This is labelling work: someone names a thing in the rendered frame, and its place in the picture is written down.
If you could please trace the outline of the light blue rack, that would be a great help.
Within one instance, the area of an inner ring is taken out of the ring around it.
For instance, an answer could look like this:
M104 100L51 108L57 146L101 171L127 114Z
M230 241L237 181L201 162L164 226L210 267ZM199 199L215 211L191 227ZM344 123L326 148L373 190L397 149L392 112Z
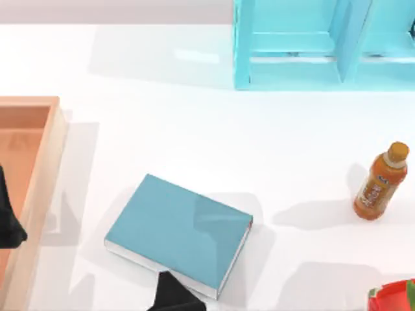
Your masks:
M233 84L415 91L415 0L233 0Z

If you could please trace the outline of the orange bottle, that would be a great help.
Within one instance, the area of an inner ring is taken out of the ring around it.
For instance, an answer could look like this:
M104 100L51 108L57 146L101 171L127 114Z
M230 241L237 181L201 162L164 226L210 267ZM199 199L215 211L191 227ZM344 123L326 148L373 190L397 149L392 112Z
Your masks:
M383 215L395 191L407 176L408 155L409 147L396 141L374 159L369 175L353 202L353 209L359 217L376 220Z

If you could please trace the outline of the red and green carton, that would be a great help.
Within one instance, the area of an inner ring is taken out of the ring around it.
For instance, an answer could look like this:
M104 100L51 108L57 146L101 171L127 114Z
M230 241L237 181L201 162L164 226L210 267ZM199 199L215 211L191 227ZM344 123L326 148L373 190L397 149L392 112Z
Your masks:
M415 279L372 288L368 294L367 311L415 311Z

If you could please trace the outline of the shallow salmon-coloured box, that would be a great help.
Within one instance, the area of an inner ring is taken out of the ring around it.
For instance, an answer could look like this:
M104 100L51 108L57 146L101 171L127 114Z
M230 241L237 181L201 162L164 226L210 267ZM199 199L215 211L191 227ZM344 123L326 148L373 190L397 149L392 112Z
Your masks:
M58 97L0 96L0 165L28 239L0 249L0 311L27 311L67 135Z

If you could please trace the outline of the blue book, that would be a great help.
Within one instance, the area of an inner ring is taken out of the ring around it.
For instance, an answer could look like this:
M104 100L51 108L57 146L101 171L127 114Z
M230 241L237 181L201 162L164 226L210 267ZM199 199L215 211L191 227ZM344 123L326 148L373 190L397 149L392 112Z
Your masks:
M104 238L107 250L218 299L253 216L147 174Z

